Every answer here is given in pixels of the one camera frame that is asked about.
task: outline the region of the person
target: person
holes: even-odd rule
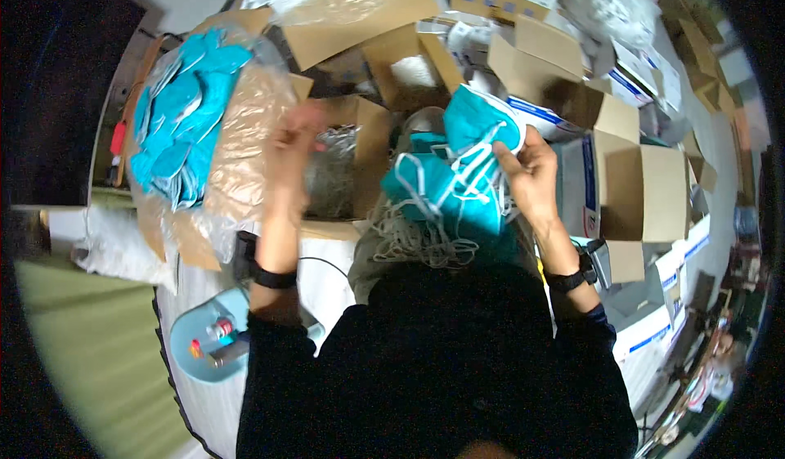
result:
[[[585,281],[551,292],[517,265],[386,264],[314,357],[298,317],[303,171],[325,124],[301,106],[270,137],[238,457],[631,457],[615,331]],[[556,156],[533,127],[494,152],[549,276],[579,271],[556,213]]]

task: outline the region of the black shirt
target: black shirt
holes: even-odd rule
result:
[[[512,266],[401,264],[318,357],[249,315],[238,457],[631,457],[637,427],[602,306],[556,337],[541,281]]]

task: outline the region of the black wristband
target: black wristband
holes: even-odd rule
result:
[[[297,285],[297,271],[289,273],[273,273],[261,268],[256,260],[250,264],[250,276],[253,282],[269,289],[290,289]]]

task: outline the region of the black cable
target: black cable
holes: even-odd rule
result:
[[[344,273],[344,271],[343,271],[343,270],[341,270],[340,268],[338,268],[338,265],[334,264],[334,263],[333,263],[333,262],[331,262],[331,261],[325,260],[324,258],[317,258],[317,257],[300,257],[300,260],[319,260],[319,261],[323,261],[324,263],[328,264],[330,267],[332,267],[332,268],[335,268],[336,270],[338,270],[338,271],[341,273],[341,275],[343,275],[344,277],[346,277],[346,280],[348,280],[348,275],[347,275],[346,273]]]

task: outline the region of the finger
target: finger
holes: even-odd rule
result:
[[[498,164],[502,165],[502,170],[507,173],[508,177],[522,169],[520,163],[505,146],[504,142],[496,140],[493,143],[493,153],[496,155]]]
[[[545,139],[540,135],[539,130],[534,125],[526,125],[526,138],[524,144],[528,147],[539,146],[545,143]]]

